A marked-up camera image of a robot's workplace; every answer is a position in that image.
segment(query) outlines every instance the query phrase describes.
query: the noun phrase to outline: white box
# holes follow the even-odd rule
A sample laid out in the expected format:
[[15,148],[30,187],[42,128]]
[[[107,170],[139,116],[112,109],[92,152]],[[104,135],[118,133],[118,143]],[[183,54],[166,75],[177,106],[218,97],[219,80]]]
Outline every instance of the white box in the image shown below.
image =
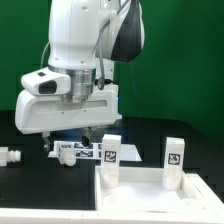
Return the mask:
[[[221,219],[221,223],[224,223],[223,203],[197,174],[183,172],[181,188],[177,191],[164,189],[162,176],[163,169],[119,167],[118,186],[107,189],[101,187],[100,167],[97,166],[96,209],[107,213],[129,213],[128,216],[133,217],[155,213],[171,215],[174,217],[172,223],[180,223],[180,220],[194,223],[192,216],[202,217],[204,223],[215,223],[214,219]],[[179,221],[175,221],[175,217],[179,216]]]

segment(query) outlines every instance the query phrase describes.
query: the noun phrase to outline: black cable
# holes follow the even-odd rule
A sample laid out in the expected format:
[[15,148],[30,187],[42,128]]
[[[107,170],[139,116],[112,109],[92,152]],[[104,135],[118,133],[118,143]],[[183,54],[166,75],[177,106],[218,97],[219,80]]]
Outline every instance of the black cable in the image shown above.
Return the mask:
[[134,85],[135,95],[136,95],[136,98],[137,98],[139,117],[142,117],[142,103],[141,103],[138,88],[137,88],[137,85],[136,85],[134,66],[133,66],[132,62],[130,62],[129,65],[130,65],[130,70],[131,70],[131,76],[132,76],[132,81],[133,81],[133,85]]

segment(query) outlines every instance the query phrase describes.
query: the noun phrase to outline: white connector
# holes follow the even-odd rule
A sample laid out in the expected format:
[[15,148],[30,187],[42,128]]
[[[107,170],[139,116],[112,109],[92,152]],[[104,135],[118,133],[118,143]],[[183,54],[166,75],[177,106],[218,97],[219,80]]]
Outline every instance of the white connector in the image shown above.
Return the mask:
[[8,147],[0,147],[0,166],[7,166],[10,162],[20,162],[21,152],[20,151],[9,151]]

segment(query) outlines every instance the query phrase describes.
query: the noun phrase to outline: cable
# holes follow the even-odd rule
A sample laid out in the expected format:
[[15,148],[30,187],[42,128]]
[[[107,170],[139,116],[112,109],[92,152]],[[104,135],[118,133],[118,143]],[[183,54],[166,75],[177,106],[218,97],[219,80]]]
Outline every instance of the cable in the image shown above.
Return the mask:
[[40,62],[40,69],[43,68],[43,64],[44,64],[44,57],[45,57],[45,54],[46,54],[46,51],[48,49],[48,47],[50,46],[50,42],[48,42],[44,48],[44,51],[42,53],[42,57],[41,57],[41,62]]
[[130,62],[129,65],[130,65],[130,70],[131,70],[131,76],[132,76],[132,81],[133,81],[133,85],[134,85],[135,95],[136,95],[136,98],[137,98],[139,117],[142,117],[142,103],[141,103],[138,88],[137,88],[137,85],[136,85],[134,66],[133,66],[132,62]]
[[107,26],[110,25],[110,20],[108,20],[103,27],[100,30],[99,34],[99,39],[98,39],[98,44],[99,44],[99,60],[100,60],[100,70],[101,70],[101,77],[98,80],[98,88],[99,90],[104,89],[104,84],[105,84],[105,71],[104,71],[104,64],[103,64],[103,53],[102,53],[102,37],[103,37],[103,32],[107,28]]

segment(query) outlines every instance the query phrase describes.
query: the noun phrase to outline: black and white tag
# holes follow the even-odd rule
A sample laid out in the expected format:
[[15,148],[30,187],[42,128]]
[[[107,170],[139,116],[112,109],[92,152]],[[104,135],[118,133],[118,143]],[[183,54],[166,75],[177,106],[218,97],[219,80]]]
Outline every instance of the black and white tag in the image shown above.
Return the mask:
[[105,162],[116,163],[117,161],[117,153],[114,151],[105,151]]
[[180,165],[180,154],[169,153],[168,164],[170,165]]

